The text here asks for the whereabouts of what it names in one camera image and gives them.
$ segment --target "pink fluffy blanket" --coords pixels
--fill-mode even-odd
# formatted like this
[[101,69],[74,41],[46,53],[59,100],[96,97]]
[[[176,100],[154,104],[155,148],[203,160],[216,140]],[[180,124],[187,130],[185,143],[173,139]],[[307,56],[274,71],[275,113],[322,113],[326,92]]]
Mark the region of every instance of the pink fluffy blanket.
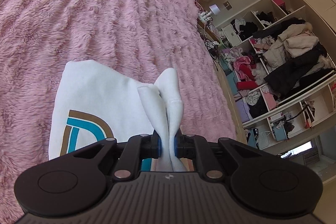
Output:
[[144,83],[178,70],[184,133],[235,138],[194,0],[0,0],[0,222],[22,215],[13,185],[48,159],[65,64],[93,59]]

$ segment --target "clothes pile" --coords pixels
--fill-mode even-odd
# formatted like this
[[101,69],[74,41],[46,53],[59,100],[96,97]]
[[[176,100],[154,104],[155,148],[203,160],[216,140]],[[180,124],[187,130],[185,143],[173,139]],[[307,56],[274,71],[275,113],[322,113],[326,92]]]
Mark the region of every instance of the clothes pile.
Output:
[[261,55],[256,54],[255,51],[244,52],[242,48],[224,49],[222,54],[238,78],[236,82],[238,93],[234,95],[234,98],[235,101],[242,99],[243,103],[248,106],[246,112],[248,119],[251,120],[268,112],[265,100],[270,109],[275,108],[276,102],[267,86],[261,87],[265,100],[260,90],[250,92],[265,84],[264,78],[267,72],[260,62]]
[[248,39],[254,32],[258,31],[258,26],[255,23],[246,22],[243,18],[234,19],[230,23],[242,41]]
[[270,44],[263,54],[270,72],[264,80],[281,99],[296,94],[334,70],[327,51],[312,32],[312,25],[303,19],[289,19],[254,33],[253,37],[258,41],[255,45],[263,49]]

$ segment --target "black coat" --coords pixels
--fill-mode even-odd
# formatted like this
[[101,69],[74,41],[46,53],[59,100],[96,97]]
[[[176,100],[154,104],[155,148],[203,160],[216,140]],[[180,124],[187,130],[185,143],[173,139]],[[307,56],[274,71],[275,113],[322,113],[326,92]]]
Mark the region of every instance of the black coat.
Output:
[[327,51],[319,42],[308,52],[290,59],[272,71],[264,80],[274,91],[281,93],[281,96],[285,97],[295,86],[295,83],[317,64],[321,54],[326,57]]
[[264,38],[271,35],[275,40],[277,40],[278,35],[280,35],[283,31],[287,30],[287,28],[292,24],[304,24],[306,21],[304,19],[297,19],[296,17],[292,17],[291,19],[285,20],[279,24],[273,25],[268,29],[257,31],[253,33],[254,38]]

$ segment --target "folded clothes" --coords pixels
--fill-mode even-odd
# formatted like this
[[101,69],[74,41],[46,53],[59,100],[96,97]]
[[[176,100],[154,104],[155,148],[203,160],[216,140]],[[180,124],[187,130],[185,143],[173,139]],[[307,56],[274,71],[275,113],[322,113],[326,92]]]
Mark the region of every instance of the folded clothes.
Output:
[[297,35],[286,39],[283,45],[291,57],[295,58],[311,50],[318,41],[319,39],[315,36]]
[[312,25],[310,23],[306,22],[305,24],[292,24],[280,35],[278,35],[277,39],[283,42],[290,37],[294,37],[306,31],[312,31]]
[[238,90],[254,90],[258,87],[255,81],[237,82]]

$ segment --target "cable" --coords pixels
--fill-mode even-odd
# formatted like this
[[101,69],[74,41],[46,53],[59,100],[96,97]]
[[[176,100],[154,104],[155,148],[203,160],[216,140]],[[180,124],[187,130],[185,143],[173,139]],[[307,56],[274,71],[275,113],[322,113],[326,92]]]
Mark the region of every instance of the cable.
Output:
[[195,0],[195,2],[202,8],[202,13],[204,12],[204,8],[202,7],[201,4],[199,4],[199,2],[197,0]]
[[306,105],[298,114],[296,114],[294,117],[286,120],[286,122],[292,120],[292,119],[295,119],[298,115],[300,115],[303,111],[305,111],[307,108],[309,107],[309,105]]
[[269,130],[267,130],[267,131],[262,131],[262,132],[260,132],[260,133],[262,133],[261,135],[263,136],[263,137],[267,137],[269,134],[271,134],[272,133],[272,131],[269,131]]
[[[272,133],[271,131],[266,130],[266,131],[259,132],[259,135],[261,134],[263,137],[267,137],[271,133]],[[260,150],[262,150],[262,149],[264,149],[264,148],[266,148],[266,147],[269,146],[269,139],[268,138],[266,138],[266,139],[267,139],[267,142],[268,142],[267,145],[265,147],[261,148],[261,149],[259,148]]]
[[[211,56],[211,58],[212,58],[212,62],[215,64],[217,71],[218,71],[218,68],[217,68],[217,65],[216,65],[216,64],[218,64],[218,65],[221,67],[221,69],[224,71],[224,73],[225,73],[225,70],[223,69],[223,67],[222,67],[222,65],[221,65],[221,62],[220,62],[220,58],[223,59],[222,54],[219,52],[218,48],[216,47],[217,45],[214,44],[210,39],[208,39],[208,38],[206,37],[206,32],[205,32],[206,24],[207,24],[207,22],[204,22],[204,30],[202,29],[202,31],[203,31],[204,33],[202,34],[202,33],[199,32],[200,34],[203,35],[203,37],[201,36],[201,39],[204,41],[205,47],[207,48],[208,53],[210,54],[210,56]],[[210,51],[209,51],[209,49],[208,49],[208,47],[207,47],[207,43],[208,43],[208,44],[212,44],[212,46],[213,46],[212,49],[214,50],[214,53],[215,53],[214,56],[210,53]]]

